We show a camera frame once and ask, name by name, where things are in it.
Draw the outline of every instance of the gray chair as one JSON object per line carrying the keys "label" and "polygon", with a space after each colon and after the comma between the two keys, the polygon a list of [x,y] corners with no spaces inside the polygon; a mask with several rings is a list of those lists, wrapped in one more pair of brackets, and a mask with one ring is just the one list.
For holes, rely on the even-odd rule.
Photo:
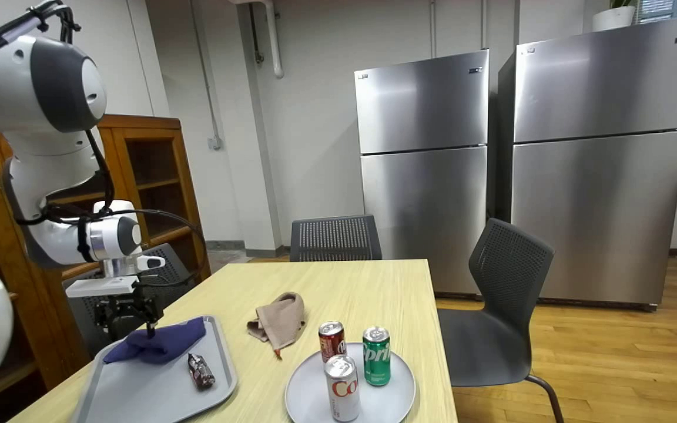
{"label": "gray chair", "polygon": [[529,319],[553,251],[506,220],[492,218],[471,257],[483,311],[440,311],[453,389],[541,386],[556,420],[564,420],[553,386],[532,373]]}
{"label": "gray chair", "polygon": [[380,258],[373,216],[308,218],[291,223],[291,262]]}

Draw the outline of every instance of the green can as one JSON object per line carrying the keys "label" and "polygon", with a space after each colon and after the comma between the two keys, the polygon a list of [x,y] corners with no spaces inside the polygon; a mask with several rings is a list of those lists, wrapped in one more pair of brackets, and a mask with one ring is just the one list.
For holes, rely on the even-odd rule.
{"label": "green can", "polygon": [[391,333],[385,326],[370,326],[363,337],[364,381],[383,389],[391,381]]}

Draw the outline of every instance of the tray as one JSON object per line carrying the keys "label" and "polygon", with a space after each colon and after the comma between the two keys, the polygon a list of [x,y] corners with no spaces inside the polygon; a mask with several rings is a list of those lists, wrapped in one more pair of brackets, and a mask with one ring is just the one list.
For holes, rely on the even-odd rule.
{"label": "tray", "polygon": [[205,337],[188,353],[205,358],[217,377],[211,390],[199,392],[196,389],[188,373],[188,354],[179,354],[167,365],[138,359],[104,365],[104,354],[115,346],[111,343],[94,358],[97,369],[72,420],[184,420],[221,404],[238,389],[238,373],[217,318],[208,316],[205,330]]}
{"label": "tray", "polygon": [[[345,354],[356,359],[359,373],[363,413],[356,423],[400,423],[417,400],[417,383],[406,363],[391,354],[391,383],[373,389],[364,381],[363,346],[348,343]],[[297,366],[284,390],[284,407],[293,423],[331,423],[331,404],[319,353]]]}

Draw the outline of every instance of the refrigerator door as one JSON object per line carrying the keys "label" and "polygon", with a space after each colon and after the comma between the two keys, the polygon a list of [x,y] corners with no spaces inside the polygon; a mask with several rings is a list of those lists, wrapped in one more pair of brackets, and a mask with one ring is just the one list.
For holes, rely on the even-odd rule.
{"label": "refrigerator door", "polygon": [[677,20],[518,47],[516,142],[657,130],[677,130]]}
{"label": "refrigerator door", "polygon": [[658,303],[677,131],[513,148],[513,223],[553,246],[546,298]]}
{"label": "refrigerator door", "polygon": [[364,156],[487,142],[487,51],[358,71],[356,89]]}
{"label": "refrigerator door", "polygon": [[436,292],[477,293],[469,258],[484,228],[484,146],[364,156],[363,182],[383,258],[429,258]]}

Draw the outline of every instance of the table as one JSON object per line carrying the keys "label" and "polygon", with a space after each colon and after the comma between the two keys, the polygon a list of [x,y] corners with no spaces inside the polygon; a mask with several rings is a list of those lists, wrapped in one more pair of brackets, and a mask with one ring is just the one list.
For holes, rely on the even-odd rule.
{"label": "table", "polygon": [[[304,297],[308,325],[277,363],[269,343],[248,333],[245,323],[283,292]],[[389,326],[392,353],[418,383],[406,420],[457,420],[429,262],[231,263],[171,303],[161,326],[197,316],[218,318],[241,386],[196,420],[290,420],[283,392],[291,372],[318,353],[319,319],[331,318],[343,323],[345,340],[356,343],[366,326]],[[83,366],[15,420],[70,420],[92,369]]]}

